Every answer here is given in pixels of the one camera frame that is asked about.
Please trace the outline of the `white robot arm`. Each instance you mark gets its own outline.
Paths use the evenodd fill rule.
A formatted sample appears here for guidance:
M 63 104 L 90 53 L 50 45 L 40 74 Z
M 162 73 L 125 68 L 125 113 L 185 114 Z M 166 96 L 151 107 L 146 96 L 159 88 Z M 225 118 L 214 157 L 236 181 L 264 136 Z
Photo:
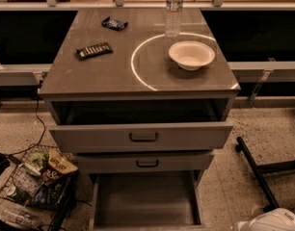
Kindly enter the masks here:
M 295 231 L 295 214 L 277 208 L 249 221 L 235 222 L 231 231 Z

